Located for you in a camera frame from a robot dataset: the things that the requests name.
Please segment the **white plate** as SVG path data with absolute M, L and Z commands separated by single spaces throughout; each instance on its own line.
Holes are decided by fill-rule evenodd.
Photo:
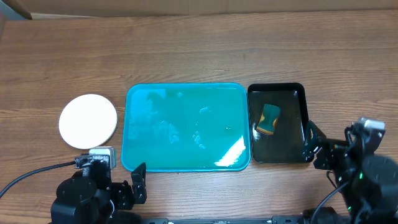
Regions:
M 115 132 L 118 114 L 114 105 L 96 94 L 81 95 L 61 112 L 58 129 L 71 147 L 91 149 L 104 144 Z

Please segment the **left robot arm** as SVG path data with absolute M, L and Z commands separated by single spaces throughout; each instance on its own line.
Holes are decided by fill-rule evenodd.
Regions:
M 78 171 L 57 188 L 50 209 L 52 223 L 142 222 L 130 211 L 146 202 L 146 163 L 131 172 L 132 184 L 111 180 L 111 170 L 116 167 L 113 147 L 92 148 L 76 157 L 74 165 Z

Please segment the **green yellow sponge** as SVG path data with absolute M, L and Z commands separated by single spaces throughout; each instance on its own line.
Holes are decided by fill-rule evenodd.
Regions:
M 262 109 L 260 120 L 256 126 L 256 131 L 273 135 L 279 115 L 280 108 L 278 106 L 265 104 Z

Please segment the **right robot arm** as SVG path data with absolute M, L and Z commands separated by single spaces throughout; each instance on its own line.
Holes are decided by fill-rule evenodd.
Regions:
M 397 223 L 397 163 L 376 154 L 385 132 L 384 122 L 359 118 L 344 140 L 330 139 L 307 123 L 303 154 L 334 190 L 304 210 L 301 223 Z

